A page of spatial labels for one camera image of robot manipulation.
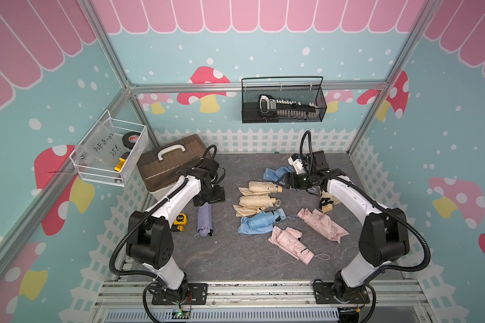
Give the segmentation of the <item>purple sleeved umbrella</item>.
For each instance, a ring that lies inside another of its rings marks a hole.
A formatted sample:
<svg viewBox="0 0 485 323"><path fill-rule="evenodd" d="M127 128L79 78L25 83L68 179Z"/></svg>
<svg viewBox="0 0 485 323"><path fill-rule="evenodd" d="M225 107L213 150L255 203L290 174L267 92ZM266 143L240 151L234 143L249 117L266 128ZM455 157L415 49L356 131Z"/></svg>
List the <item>purple sleeved umbrella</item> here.
<svg viewBox="0 0 485 323"><path fill-rule="evenodd" d="M212 206L209 203L205 203L198 209L197 233L202 238L212 236L214 233Z"/></svg>

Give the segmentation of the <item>small blue sleeved umbrella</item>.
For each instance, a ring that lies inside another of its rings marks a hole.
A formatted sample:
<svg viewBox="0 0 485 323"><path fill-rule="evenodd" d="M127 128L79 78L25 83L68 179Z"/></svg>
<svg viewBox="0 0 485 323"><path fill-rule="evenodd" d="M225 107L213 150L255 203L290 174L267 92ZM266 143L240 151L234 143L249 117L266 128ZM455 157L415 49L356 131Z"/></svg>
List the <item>small blue sleeved umbrella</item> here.
<svg viewBox="0 0 485 323"><path fill-rule="evenodd" d="M274 184L277 184L279 187L286 188L286 189L291 189L292 184L289 183L288 181L288 174L295 173L295 170L289 166L281 166L276 170L273 170L271 168L266 168L263 179L265 182L272 182Z"/></svg>

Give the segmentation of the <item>beige sleeved umbrella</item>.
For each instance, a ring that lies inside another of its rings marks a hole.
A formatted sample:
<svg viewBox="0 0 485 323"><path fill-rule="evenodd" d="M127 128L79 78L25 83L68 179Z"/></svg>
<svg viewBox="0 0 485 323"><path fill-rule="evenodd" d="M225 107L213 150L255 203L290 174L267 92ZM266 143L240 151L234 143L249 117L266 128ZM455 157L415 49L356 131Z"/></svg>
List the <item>beige sleeved umbrella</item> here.
<svg viewBox="0 0 485 323"><path fill-rule="evenodd" d="M274 182L250 181L247 188L239 187L238 190L243 196L258 196L282 192L282 187Z"/></svg>

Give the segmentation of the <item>pink umbrella sleeve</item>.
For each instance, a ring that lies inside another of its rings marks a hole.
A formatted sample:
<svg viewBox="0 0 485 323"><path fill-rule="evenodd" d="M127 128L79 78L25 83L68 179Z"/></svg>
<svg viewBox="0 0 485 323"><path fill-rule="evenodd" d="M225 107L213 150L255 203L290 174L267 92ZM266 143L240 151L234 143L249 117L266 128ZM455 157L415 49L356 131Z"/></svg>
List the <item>pink umbrella sleeve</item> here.
<svg viewBox="0 0 485 323"><path fill-rule="evenodd" d="M312 211L301 209L297 216L329 241L340 243L342 237L349 235L349 232L342 226L317 209Z"/></svg>

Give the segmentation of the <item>light blue sleeved umbrella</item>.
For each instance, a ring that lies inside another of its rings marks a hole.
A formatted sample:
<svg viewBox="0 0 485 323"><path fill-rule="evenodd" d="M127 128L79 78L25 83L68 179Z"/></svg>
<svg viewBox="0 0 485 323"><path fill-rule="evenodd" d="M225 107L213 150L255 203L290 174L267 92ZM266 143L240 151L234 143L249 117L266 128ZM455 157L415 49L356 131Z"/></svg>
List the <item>light blue sleeved umbrella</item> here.
<svg viewBox="0 0 485 323"><path fill-rule="evenodd" d="M274 211L263 211L253 217L243 217L238 233L245 235L267 234L273 231L273 227L277 223L297 218L297 215L287 215L282 208Z"/></svg>

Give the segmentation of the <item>pink sleeved umbrella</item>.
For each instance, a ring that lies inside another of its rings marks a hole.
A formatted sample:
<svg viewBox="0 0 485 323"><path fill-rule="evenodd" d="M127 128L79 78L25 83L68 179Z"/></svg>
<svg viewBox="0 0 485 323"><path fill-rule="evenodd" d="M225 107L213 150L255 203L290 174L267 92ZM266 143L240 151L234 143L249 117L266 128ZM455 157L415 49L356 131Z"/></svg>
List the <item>pink sleeved umbrella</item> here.
<svg viewBox="0 0 485 323"><path fill-rule="evenodd" d="M300 231L291 227L280 229L275 226L268 241L305 265L308 265L314 258L322 261L328 261L330 259L330 255L328 254L314 254L311 252L302 243L302 237L303 234Z"/></svg>

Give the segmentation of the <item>beige umbrella sleeve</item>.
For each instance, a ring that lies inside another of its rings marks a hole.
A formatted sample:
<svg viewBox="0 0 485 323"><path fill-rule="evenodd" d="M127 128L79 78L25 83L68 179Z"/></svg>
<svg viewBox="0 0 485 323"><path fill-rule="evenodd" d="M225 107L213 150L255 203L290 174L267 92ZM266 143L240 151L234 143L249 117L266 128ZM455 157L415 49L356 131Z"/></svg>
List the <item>beige umbrella sleeve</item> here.
<svg viewBox="0 0 485 323"><path fill-rule="evenodd" d="M337 197L335 197L329 192L326 193L326 198L328 199L329 204L338 205L341 203L341 201Z"/></svg>

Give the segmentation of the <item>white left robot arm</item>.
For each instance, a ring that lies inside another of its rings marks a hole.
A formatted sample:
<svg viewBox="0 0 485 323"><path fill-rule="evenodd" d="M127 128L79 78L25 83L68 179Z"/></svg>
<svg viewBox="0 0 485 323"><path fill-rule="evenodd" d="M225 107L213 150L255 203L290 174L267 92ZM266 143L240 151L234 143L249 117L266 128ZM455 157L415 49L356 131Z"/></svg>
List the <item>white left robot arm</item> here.
<svg viewBox="0 0 485 323"><path fill-rule="evenodd" d="M190 201L196 207L225 201L224 189L220 186L224 175L218 175L216 153L217 147L210 145L197 164L177 172L179 179L171 192L149 209L130 215L127 233L110 257L109 270L112 274L152 277L153 282L161 286L165 298L175 304L189 297L188 278L172 257L174 242L171 227ZM144 265L146 270L118 269L116 261L122 250Z"/></svg>

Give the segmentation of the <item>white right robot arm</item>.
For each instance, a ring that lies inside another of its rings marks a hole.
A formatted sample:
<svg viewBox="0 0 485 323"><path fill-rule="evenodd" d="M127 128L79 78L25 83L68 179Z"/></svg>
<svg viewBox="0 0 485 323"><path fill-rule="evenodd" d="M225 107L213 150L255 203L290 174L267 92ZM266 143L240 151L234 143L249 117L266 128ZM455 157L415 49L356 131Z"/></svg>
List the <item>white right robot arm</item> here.
<svg viewBox="0 0 485 323"><path fill-rule="evenodd" d="M280 184L287 189L319 196L323 207L339 201L362 225L358 254L335 274L331 283L314 283L315 294L336 303L349 304L364 299L370 282L385 271L415 273L427 268L431 262L429 245L422 234L408 223L401 209L382 205L357 187L340 169L331 169L324 152L313 150L310 131L302 136L300 148L309 150L291 156L288 161L294 172L281 177ZM423 258L417 265L397 265L397 260L410 252L410 236L420 243Z"/></svg>

